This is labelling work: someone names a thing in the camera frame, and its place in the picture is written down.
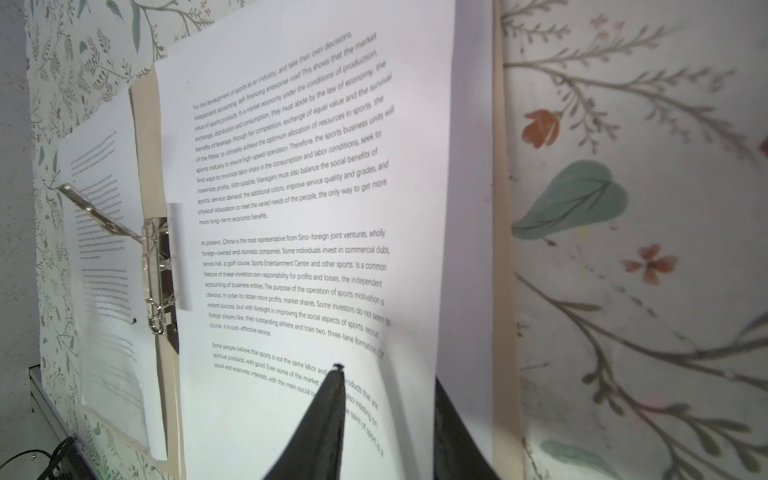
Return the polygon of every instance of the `orange flower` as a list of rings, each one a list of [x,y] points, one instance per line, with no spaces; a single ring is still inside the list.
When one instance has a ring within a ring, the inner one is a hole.
[[[658,243],[654,243],[650,247],[641,247],[637,250],[637,253],[645,260],[645,263],[635,262],[634,260],[622,260],[621,263],[627,272],[637,272],[643,266],[645,272],[643,273],[643,281],[649,285],[658,285],[659,277],[656,274],[660,273],[672,273],[677,266],[677,257],[667,255],[661,257],[659,260],[654,260],[656,255],[661,251],[661,246]]]
[[[560,115],[549,110],[536,110],[525,117],[533,122],[523,129],[523,141],[540,148],[544,143],[552,145],[558,139]]]

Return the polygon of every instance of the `floral wallpaper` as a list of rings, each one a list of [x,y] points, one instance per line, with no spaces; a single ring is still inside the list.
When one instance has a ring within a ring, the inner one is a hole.
[[[27,0],[41,364],[104,480],[169,480],[78,409],[58,142],[244,0]],[[502,2],[526,478],[768,471],[763,2]]]

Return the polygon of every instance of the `black cable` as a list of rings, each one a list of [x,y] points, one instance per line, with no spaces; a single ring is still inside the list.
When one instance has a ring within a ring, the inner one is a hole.
[[[8,460],[4,461],[2,463],[2,465],[0,465],[0,469],[5,467],[7,464],[11,463],[13,460],[16,460],[18,457],[20,457],[22,455],[26,455],[28,453],[41,453],[41,454],[45,455],[46,457],[51,458],[51,454],[46,452],[45,450],[40,450],[40,449],[27,450],[26,452],[17,453],[16,455],[13,455]]]
[[[38,480],[45,480],[45,477],[53,479],[53,471],[56,469],[58,464],[64,460],[64,457],[67,456],[67,452],[69,452],[69,449],[73,446],[73,444],[74,437],[67,437],[64,440],[61,440],[61,443],[56,445],[56,449],[53,451],[51,460],[48,462],[48,467],[46,467],[45,470],[40,474]]]

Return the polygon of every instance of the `paper sheet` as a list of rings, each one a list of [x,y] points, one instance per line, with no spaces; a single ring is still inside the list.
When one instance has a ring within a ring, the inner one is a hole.
[[[59,180],[99,210],[141,232],[134,119],[116,95],[58,148]],[[63,199],[75,328],[81,342],[82,402],[166,459],[155,338],[146,320],[141,245],[115,237]]]
[[[335,362],[342,478],[432,478],[453,25],[260,0],[157,63],[189,480],[263,475]]]
[[[488,463],[494,424],[492,6],[456,1],[437,357],[440,383]]]

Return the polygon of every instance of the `metal clip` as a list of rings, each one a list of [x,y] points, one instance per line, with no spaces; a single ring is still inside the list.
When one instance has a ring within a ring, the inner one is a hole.
[[[107,232],[111,233],[112,235],[131,237],[138,243],[141,243],[141,236],[139,236],[137,233],[134,233],[130,228],[126,227],[122,223],[117,222],[116,220],[112,220],[109,216],[107,216],[107,214],[94,207],[93,204],[83,196],[83,194],[78,192],[70,184],[61,184],[56,187],[56,190],[61,192],[61,194],[67,197],[69,200],[72,200],[72,202],[82,210],[85,210],[85,213],[91,215],[91,217],[93,217],[96,222]]]
[[[172,291],[163,286],[163,272],[170,273],[170,257],[162,245],[168,235],[165,217],[147,218],[141,229],[141,259],[144,270],[144,299],[147,301],[147,321],[155,335],[165,333],[165,314],[174,306]]]

